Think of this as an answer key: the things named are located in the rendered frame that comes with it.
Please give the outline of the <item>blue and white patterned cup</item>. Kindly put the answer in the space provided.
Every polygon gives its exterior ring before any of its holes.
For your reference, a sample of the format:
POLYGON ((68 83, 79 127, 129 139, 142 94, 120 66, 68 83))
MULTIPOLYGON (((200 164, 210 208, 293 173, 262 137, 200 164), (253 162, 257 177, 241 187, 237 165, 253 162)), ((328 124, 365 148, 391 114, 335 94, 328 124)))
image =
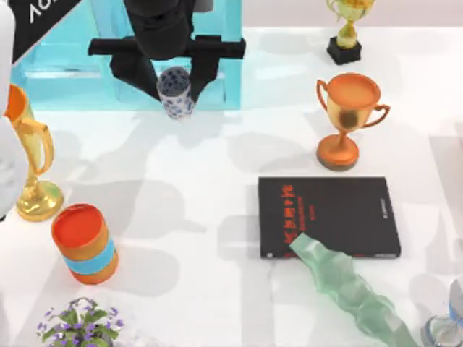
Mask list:
POLYGON ((195 107, 191 98, 190 76, 183 67, 170 67, 157 81, 157 91, 166 114, 173 120, 189 118, 195 107))

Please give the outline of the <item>light blue rack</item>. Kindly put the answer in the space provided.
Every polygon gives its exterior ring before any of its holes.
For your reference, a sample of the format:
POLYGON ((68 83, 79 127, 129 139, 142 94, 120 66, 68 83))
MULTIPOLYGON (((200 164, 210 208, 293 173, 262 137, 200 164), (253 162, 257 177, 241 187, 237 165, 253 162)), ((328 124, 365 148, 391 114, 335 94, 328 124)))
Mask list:
MULTIPOLYGON (((36 110, 151 111, 157 100, 117 80, 110 56, 89 56, 93 38, 133 35, 123 0, 4 0, 16 19, 12 83, 36 110)), ((220 36, 239 43, 242 0, 197 0, 192 38, 220 36)), ((201 111, 234 110, 241 103, 242 60, 221 58, 216 79, 200 94, 201 111)))

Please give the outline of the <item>gold trophy with black base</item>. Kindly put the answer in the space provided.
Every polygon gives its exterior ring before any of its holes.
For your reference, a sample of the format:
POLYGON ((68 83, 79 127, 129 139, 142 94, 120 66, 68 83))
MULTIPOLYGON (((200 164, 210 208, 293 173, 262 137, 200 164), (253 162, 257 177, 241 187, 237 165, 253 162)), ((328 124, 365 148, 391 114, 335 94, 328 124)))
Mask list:
POLYGON ((337 20, 344 18, 347 22, 336 37, 331 37, 327 52, 337 65, 359 61, 362 45, 357 39, 354 23, 373 7, 375 0, 326 0, 327 7, 336 14, 337 20))

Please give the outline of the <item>tall gold trophy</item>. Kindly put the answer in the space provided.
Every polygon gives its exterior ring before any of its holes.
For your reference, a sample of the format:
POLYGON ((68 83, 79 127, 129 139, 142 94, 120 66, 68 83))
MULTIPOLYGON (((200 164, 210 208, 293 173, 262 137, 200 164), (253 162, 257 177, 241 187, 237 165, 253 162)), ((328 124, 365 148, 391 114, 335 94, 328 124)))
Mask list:
POLYGON ((38 177, 50 169, 54 146, 48 126, 35 120, 25 91, 11 84, 5 116, 11 121, 28 159, 27 181, 17 201, 17 212, 29 221, 42 221, 59 211, 64 196, 60 188, 38 177))

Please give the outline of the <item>orange can with blue band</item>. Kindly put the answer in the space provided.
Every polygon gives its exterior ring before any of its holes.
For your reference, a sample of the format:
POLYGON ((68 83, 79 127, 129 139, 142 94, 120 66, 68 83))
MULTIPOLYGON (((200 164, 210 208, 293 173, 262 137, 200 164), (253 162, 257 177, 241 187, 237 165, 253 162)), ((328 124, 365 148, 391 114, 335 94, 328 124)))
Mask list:
POLYGON ((119 256, 97 207, 83 203, 66 207, 55 217, 51 235, 77 281, 98 285, 115 273, 119 256))

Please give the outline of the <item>black book with red lettering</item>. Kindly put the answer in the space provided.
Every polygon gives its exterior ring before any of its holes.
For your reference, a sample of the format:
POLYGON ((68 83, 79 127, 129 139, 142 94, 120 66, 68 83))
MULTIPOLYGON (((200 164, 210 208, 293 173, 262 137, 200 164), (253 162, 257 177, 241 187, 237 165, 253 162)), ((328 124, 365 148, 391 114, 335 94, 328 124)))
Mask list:
POLYGON ((260 177, 260 256, 290 258, 300 235, 357 258, 402 253, 385 178, 260 177))

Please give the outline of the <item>pale green wavy glass bottle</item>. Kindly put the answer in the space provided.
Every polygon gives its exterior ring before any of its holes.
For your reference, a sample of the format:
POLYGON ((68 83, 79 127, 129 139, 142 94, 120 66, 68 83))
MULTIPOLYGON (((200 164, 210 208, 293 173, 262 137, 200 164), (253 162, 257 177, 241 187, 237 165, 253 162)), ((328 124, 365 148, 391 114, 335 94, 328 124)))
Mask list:
POLYGON ((388 347, 419 347, 391 301, 354 270, 352 258, 300 234, 289 245, 312 273, 317 290, 351 314, 360 332, 388 347))

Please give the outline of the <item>potted plant with purple flowers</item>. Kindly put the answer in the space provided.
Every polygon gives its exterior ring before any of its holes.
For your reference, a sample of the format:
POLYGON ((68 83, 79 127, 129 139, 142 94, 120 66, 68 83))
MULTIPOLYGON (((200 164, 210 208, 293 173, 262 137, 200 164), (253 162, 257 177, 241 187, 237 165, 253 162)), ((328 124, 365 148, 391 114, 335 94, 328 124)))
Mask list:
POLYGON ((118 309, 81 296, 63 309, 48 309, 36 335, 45 347, 114 347, 124 326, 118 309))

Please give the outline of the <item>clear bottle with blue label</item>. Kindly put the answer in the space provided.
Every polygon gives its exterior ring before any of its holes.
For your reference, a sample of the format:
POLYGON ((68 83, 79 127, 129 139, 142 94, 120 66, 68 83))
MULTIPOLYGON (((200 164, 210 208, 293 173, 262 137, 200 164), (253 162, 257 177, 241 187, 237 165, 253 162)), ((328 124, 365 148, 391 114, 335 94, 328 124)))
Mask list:
POLYGON ((463 347, 463 277, 450 286, 448 314, 431 317, 421 330, 421 340, 424 347, 463 347))

